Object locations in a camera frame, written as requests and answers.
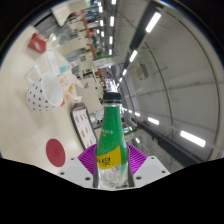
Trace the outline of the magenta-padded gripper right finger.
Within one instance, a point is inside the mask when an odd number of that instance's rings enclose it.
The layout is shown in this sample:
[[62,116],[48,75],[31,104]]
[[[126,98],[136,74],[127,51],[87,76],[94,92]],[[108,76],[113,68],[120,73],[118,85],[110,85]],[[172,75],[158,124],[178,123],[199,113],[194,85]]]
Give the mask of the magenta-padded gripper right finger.
[[128,149],[130,188],[143,187],[170,174],[156,156],[147,156],[131,145],[128,146]]

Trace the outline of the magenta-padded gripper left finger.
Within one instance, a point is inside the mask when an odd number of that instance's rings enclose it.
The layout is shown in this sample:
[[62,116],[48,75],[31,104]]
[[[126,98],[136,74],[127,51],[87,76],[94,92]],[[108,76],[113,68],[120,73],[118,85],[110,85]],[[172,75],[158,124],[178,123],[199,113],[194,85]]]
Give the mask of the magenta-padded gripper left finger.
[[97,188],[96,147],[97,145],[94,144],[84,150],[78,157],[67,161],[57,175],[84,188]]

